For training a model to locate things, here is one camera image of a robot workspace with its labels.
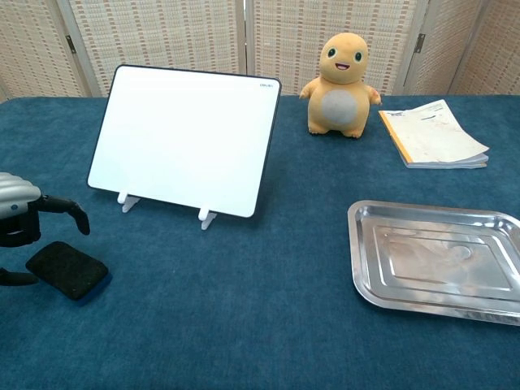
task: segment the whiteboard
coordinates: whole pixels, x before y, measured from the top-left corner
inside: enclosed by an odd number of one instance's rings
[[[280,90],[272,78],[121,65],[88,186],[250,217]]]

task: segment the yellow plush toy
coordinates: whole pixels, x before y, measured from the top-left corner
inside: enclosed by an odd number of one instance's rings
[[[325,44],[319,76],[300,93],[300,98],[309,98],[310,133],[336,130],[356,138],[363,134],[370,104],[381,104],[379,93],[362,82],[367,63],[366,42],[357,34],[343,32]]]

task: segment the screen hinge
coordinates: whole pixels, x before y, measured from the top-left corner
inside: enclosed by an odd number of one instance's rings
[[[423,43],[424,43],[425,36],[426,36],[426,34],[418,35],[417,42],[415,43],[414,53],[420,53],[421,50],[423,49]]]
[[[65,39],[67,39],[68,47],[73,54],[76,54],[76,48],[74,47],[74,42],[72,42],[72,38],[70,35],[66,35]]]

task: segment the table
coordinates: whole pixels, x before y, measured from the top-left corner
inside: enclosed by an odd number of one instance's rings
[[[0,289],[3,388],[520,388],[517,327],[381,309],[352,281],[347,209],[359,200],[520,217],[519,96],[387,96],[385,110],[444,98],[490,147],[488,167],[405,167],[371,107],[358,139],[311,136],[307,101],[283,96],[251,219],[88,188],[104,98],[0,105],[0,171],[79,202],[91,234],[41,213],[41,239],[0,248],[23,271],[52,241],[103,261],[111,284],[78,307],[40,282]]]

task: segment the stack of paper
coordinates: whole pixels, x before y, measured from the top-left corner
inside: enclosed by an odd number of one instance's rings
[[[444,100],[379,112],[408,168],[480,168],[489,148],[468,135]]]

